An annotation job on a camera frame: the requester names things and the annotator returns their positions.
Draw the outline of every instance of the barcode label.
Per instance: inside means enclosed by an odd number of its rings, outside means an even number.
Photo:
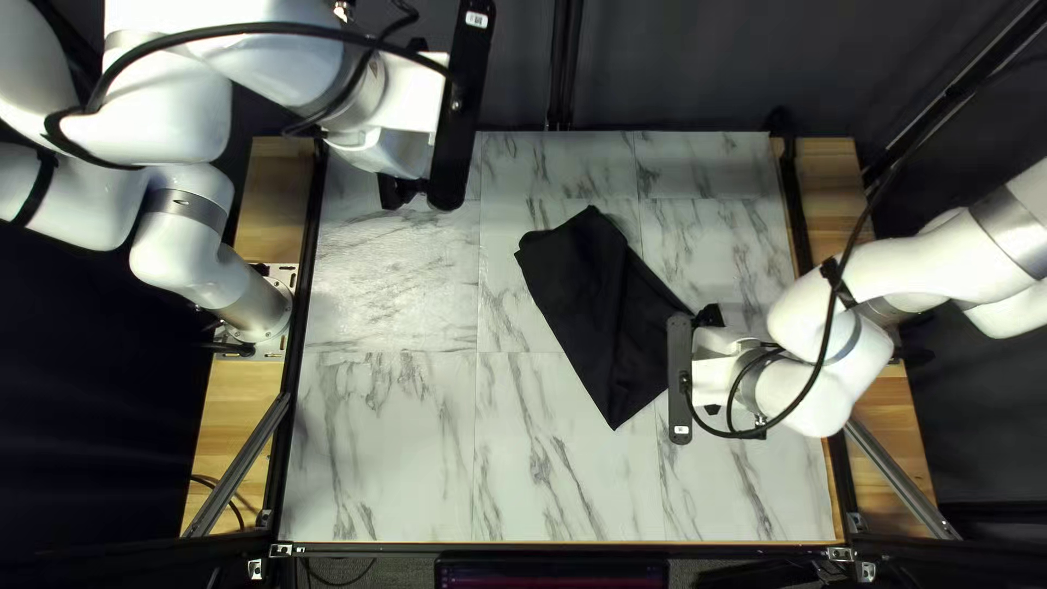
[[[469,26],[475,26],[477,28],[487,28],[487,15],[468,10],[465,14],[465,23]]]

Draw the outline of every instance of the black cloth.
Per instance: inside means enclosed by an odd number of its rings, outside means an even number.
[[[519,245],[531,297],[617,430],[666,389],[666,320],[691,312],[595,206]]]

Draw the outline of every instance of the wooden board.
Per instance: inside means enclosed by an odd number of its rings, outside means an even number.
[[[778,139],[775,139],[775,149],[776,153],[781,153],[782,143]],[[819,263],[843,251],[847,237],[865,207],[854,141],[847,138],[800,139],[797,142],[797,172],[811,253],[815,263]],[[860,243],[871,239],[873,233],[870,222],[863,227]],[[923,441],[905,368],[889,366],[884,369],[859,400],[853,416],[872,432],[920,491],[934,501]],[[859,511],[865,517],[870,531],[930,537],[927,528],[903,505],[901,500],[862,451],[848,443],[848,453]],[[831,466],[829,470],[832,486]],[[833,518],[839,521],[836,501]],[[841,536],[842,529],[838,527],[837,534]]]
[[[311,140],[254,139],[237,225],[236,249],[245,259],[298,260],[312,165]],[[217,480],[225,473],[280,392],[283,373],[284,364],[279,362],[215,361],[197,439],[194,474]],[[247,527],[253,527],[265,496],[268,456],[267,444],[233,499]],[[209,494],[206,486],[190,483],[182,529]],[[226,507],[211,534],[238,529],[236,516]]]

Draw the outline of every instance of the white marble surface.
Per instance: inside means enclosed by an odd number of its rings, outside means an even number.
[[[644,200],[640,218],[642,256],[681,301],[719,303],[728,327],[767,338],[766,314],[793,281],[780,197]]]
[[[617,432],[563,354],[480,355],[473,539],[662,540],[653,407]]]
[[[468,353],[307,352],[282,535],[468,539],[475,362]]]
[[[822,441],[785,428],[766,440],[726,440],[695,429],[691,444],[669,441],[669,404],[655,410],[659,481],[670,541],[831,540],[832,512]],[[706,423],[727,430],[723,411]],[[752,427],[752,415],[735,424]]]
[[[778,194],[766,133],[634,134],[640,198],[748,199]]]
[[[760,333],[793,275],[765,135],[478,140],[450,213],[380,211],[374,176],[332,161],[281,538],[831,540],[818,440],[675,447],[665,395],[607,428],[513,256],[595,204],[694,311]]]
[[[375,175],[332,158],[308,339],[359,352],[476,348],[480,203],[382,210]]]

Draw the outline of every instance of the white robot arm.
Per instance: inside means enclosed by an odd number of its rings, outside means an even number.
[[[836,304],[826,361],[782,424],[814,437],[840,431],[893,354],[883,326],[946,301],[956,301],[992,338],[1047,325],[1045,277],[1047,158],[974,205],[939,214],[914,236],[854,248],[842,276],[849,297]],[[736,398],[761,420],[781,413],[810,377],[829,291],[822,268],[816,268],[772,308],[767,332],[788,357],[745,373]],[[725,405],[742,367],[761,354],[759,346],[723,329],[696,330],[693,405]]]
[[[489,43],[490,0],[464,2],[460,16]],[[164,35],[232,23],[348,26],[318,0],[107,0],[104,70]],[[455,43],[459,38],[456,30]],[[127,240],[141,210],[130,255],[139,278],[211,311],[244,342],[274,338],[288,322],[288,293],[222,244],[233,188],[206,163],[229,137],[232,82],[304,116],[327,111],[318,123],[332,153],[394,178],[429,176],[438,130],[454,135],[455,149],[445,149],[441,160],[440,187],[451,186],[444,207],[456,205],[459,179],[464,194],[469,153],[463,154],[462,136],[468,135],[465,149],[471,150],[486,52],[483,60],[471,55],[480,74],[473,87],[454,95],[450,121],[445,78],[397,55],[371,54],[342,99],[351,72],[367,54],[365,47],[335,40],[275,33],[157,51],[124,69],[96,112],[59,119],[66,144],[47,127],[48,116],[79,106],[59,42],[27,0],[0,0],[0,118],[42,148],[38,155],[0,144],[0,220],[109,250]],[[447,53],[425,55],[449,62]]]

